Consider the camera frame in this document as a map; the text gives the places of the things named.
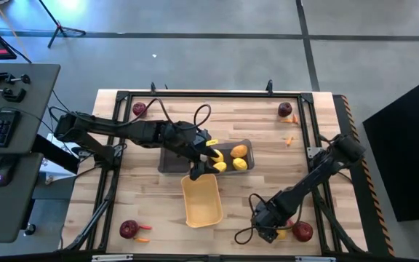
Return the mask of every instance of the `gray floor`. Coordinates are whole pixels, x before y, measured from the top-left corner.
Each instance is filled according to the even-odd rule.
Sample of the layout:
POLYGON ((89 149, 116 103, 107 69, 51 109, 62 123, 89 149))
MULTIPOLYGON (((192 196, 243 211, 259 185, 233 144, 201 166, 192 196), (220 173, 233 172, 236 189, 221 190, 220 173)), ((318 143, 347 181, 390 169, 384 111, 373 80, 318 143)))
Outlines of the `gray floor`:
MULTIPOLYGON (((89 32, 301 33, 295 0, 45 3, 63 25, 89 32)), ((419 1, 303 0, 303 7, 310 34, 419 36, 419 1)), ((54 28, 36 0, 11 0, 2 9, 16 31, 54 28)), ((8 28, 1 18, 0 28, 8 28)), ((22 50, 14 37, 5 39, 22 50)), ((273 79, 275 90, 311 90, 302 40, 59 38, 51 49, 48 38, 20 40, 34 62, 61 64, 55 89, 73 110, 90 112, 100 88, 148 88, 152 81, 174 89, 262 90, 273 79)), ((419 41, 311 41, 311 48, 320 90, 348 97, 368 147, 362 121, 419 84, 419 41)), ((396 222, 371 150, 367 161, 396 255, 419 258, 419 221, 396 222)), ((38 202, 31 219, 39 231, 0 244, 0 255, 55 250, 66 207, 38 202)))

